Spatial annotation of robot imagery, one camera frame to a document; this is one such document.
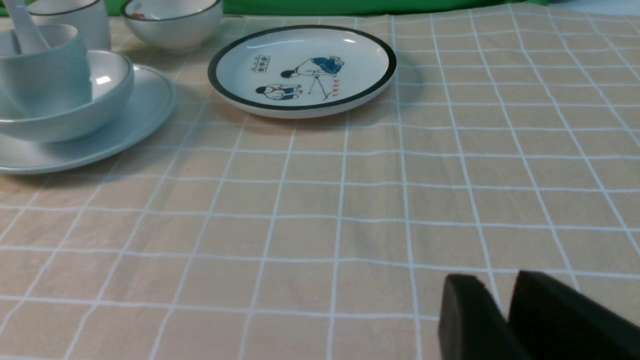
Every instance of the tableware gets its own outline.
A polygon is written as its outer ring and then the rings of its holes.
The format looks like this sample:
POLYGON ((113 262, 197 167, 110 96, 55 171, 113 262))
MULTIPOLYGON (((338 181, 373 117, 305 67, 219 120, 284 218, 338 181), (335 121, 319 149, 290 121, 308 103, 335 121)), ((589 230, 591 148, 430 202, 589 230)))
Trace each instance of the tableware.
POLYGON ((36 0, 27 9, 36 24, 77 27, 89 50, 111 50, 111 30, 104 0, 36 0))
POLYGON ((51 48, 29 16, 24 0, 5 0, 4 5, 13 22, 22 54, 39 53, 51 48))
POLYGON ((322 117, 380 94, 396 71, 382 40, 348 28, 289 26, 232 42, 209 64, 209 81, 230 104, 280 119, 322 117))
POLYGON ((198 49, 222 20, 222 0, 133 0, 120 13, 140 40, 169 53, 198 49))
POLYGON ((0 33, 0 92, 20 117, 64 113, 91 101, 86 47, 78 29, 66 24, 38 25, 51 46, 23 55, 14 30, 0 33))
POLYGON ((32 119, 3 119, 0 133, 32 142, 66 142, 95 132, 122 112, 134 84, 131 61, 117 53, 89 50, 93 99, 68 112, 32 119))
POLYGON ((151 135, 171 115, 176 91, 163 73, 134 65, 133 93, 124 111, 94 134, 74 142, 40 144, 0 135, 0 173, 42 174, 114 155, 151 135))

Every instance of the ceramic spoon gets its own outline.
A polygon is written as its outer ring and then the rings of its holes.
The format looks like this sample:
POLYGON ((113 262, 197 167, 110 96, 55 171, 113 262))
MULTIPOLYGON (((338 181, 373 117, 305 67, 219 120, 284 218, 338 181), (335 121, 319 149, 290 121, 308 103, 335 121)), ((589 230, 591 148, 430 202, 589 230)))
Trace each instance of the ceramic spoon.
POLYGON ((39 53, 51 48, 33 22, 24 0, 4 0, 4 5, 13 21, 22 54, 39 53))

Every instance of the green cloth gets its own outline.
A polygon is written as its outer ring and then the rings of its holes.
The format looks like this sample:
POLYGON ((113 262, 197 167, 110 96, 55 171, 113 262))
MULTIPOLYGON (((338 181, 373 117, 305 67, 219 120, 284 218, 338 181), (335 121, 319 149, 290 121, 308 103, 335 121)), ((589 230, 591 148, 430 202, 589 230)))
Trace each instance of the green cloth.
MULTIPOLYGON (((120 14, 126 0, 106 0, 109 15, 120 14)), ((384 13, 428 13, 479 8, 528 1, 548 5, 548 0, 225 0, 226 14, 245 15, 376 15, 384 13)), ((6 10, 0 8, 0 15, 6 10)))

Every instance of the checkered tablecloth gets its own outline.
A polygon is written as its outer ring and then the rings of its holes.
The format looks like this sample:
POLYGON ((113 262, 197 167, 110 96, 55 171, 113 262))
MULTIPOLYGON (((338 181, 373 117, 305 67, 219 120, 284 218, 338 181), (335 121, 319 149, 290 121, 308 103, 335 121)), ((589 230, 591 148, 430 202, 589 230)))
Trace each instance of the checkered tablecloth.
POLYGON ((639 18, 227 18, 187 56, 111 25, 179 103, 110 159, 0 177, 0 359, 438 359, 444 277, 507 311, 519 268, 640 323, 639 18), (376 35, 397 76, 325 119, 212 94, 221 46, 291 24, 376 35))

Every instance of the plate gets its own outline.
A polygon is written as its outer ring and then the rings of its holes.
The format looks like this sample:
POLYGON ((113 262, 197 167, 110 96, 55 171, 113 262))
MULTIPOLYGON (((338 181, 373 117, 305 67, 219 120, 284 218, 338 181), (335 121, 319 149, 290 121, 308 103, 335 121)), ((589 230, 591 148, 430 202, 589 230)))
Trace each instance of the plate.
POLYGON ((171 115, 176 91, 156 69, 134 65, 134 88, 122 114, 102 129, 65 143, 26 142, 0 135, 0 173, 43 174, 114 155, 153 133, 171 115))
POLYGON ((261 31, 223 48, 209 81, 230 104, 281 119, 353 109, 380 94, 396 71, 382 40, 348 28, 288 26, 261 31))

